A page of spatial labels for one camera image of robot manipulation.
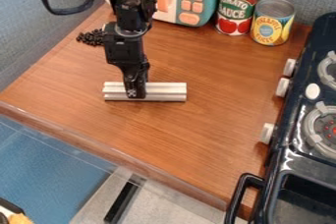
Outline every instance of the can label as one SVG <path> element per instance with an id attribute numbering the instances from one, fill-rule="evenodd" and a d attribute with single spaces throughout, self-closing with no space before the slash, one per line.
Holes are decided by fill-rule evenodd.
<path id="1" fill-rule="evenodd" d="M 250 31 L 256 0 L 219 0 L 216 27 L 230 35 Z"/>
<path id="2" fill-rule="evenodd" d="M 251 36 L 256 42 L 263 45 L 280 45 L 287 41 L 293 21 L 294 15 L 287 18 L 275 19 L 260 16 L 255 12 Z"/>
<path id="3" fill-rule="evenodd" d="M 246 20 L 252 16 L 253 7 L 246 0 L 220 0 L 218 12 L 227 19 Z"/>

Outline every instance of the floor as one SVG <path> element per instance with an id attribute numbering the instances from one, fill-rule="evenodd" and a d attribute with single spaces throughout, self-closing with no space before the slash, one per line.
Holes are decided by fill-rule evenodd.
<path id="1" fill-rule="evenodd" d="M 69 223 L 115 166 L 0 117 L 0 197 L 34 223 Z"/>
<path id="2" fill-rule="evenodd" d="M 133 172 L 0 116 L 0 197 L 35 223 L 103 218 Z M 221 224 L 224 212 L 144 180 L 118 224 Z"/>

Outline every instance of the black handle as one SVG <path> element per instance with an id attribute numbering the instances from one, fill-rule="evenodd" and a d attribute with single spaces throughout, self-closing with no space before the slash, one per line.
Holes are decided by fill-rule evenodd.
<path id="1" fill-rule="evenodd" d="M 104 217 L 105 224 L 117 224 L 122 217 L 123 213 L 127 209 L 132 197 L 136 194 L 139 186 L 128 182 L 120 192 L 116 201 L 111 206 L 110 210 Z"/>
<path id="2" fill-rule="evenodd" d="M 239 179 L 238 185 L 227 209 L 224 224 L 235 224 L 238 209 L 241 205 L 243 196 L 247 188 L 253 187 L 260 190 L 263 188 L 263 185 L 264 180 L 262 178 L 249 173 L 243 174 Z"/>

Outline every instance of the oven door handle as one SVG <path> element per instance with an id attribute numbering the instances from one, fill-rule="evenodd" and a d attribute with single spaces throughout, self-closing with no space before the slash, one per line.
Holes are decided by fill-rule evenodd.
<path id="1" fill-rule="evenodd" d="M 235 224 L 237 213 L 247 188 L 253 187 L 260 190 L 263 186 L 264 180 L 262 178 L 250 173 L 243 174 L 239 179 L 231 203 L 227 209 L 224 224 Z"/>

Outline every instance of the stove burner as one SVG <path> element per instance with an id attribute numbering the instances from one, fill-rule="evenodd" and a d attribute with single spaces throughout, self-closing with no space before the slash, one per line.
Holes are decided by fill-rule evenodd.
<path id="1" fill-rule="evenodd" d="M 314 123 L 315 132 L 322 136 L 324 140 L 329 140 L 336 144 L 336 114 L 319 118 Z"/>
<path id="2" fill-rule="evenodd" d="M 321 81 L 336 90 L 336 54 L 330 51 L 317 68 Z"/>
<path id="3" fill-rule="evenodd" d="M 336 159 L 336 106 L 317 102 L 304 120 L 307 142 L 324 156 Z"/>

